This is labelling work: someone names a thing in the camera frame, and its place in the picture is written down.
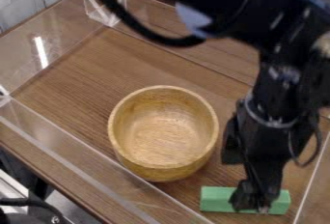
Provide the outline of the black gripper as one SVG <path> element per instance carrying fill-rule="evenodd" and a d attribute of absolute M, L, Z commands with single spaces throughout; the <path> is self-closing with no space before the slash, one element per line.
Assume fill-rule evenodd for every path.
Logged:
<path fill-rule="evenodd" d="M 222 163 L 242 164 L 246 173 L 229 200 L 235 211 L 270 211 L 280 198 L 285 164 L 293 160 L 310 165 L 320 155 L 318 122 L 317 112 L 288 123 L 268 121 L 252 99 L 238 100 L 222 147 Z"/>

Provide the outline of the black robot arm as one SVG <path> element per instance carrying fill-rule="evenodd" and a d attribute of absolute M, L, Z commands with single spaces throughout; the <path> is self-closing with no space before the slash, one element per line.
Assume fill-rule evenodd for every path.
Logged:
<path fill-rule="evenodd" d="M 146 39 L 191 47 L 231 38 L 260 52 L 254 87 L 227 122 L 222 161 L 246 177 L 229 200 L 234 210 L 272 209 L 289 162 L 320 142 L 320 111 L 330 108 L 330 4 L 322 0 L 171 0 L 190 30 L 181 38 L 149 29 L 118 0 L 101 0 Z"/>

